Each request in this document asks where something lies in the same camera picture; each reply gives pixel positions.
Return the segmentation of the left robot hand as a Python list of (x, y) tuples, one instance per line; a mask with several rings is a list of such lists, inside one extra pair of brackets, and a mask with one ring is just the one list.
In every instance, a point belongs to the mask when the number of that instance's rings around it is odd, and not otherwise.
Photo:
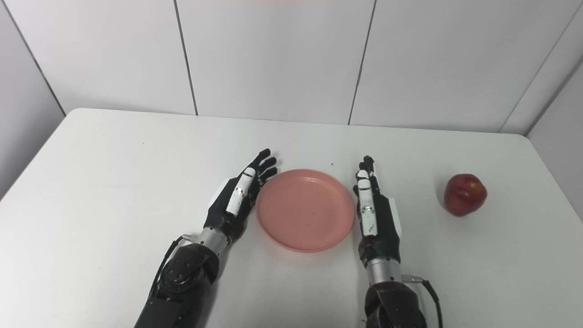
[(208, 209), (204, 228), (222, 233), (228, 244), (240, 239), (262, 187), (278, 173), (276, 164), (277, 158), (266, 148), (229, 179)]

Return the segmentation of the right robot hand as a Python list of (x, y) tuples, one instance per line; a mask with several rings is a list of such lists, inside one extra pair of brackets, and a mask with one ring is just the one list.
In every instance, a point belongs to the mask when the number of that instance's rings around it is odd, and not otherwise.
[(374, 159), (364, 156), (355, 174), (353, 193), (357, 197), (356, 213), (362, 239), (358, 245), (361, 262), (377, 258), (401, 263), (400, 237), (395, 225), (391, 203), (381, 193), (374, 168)]

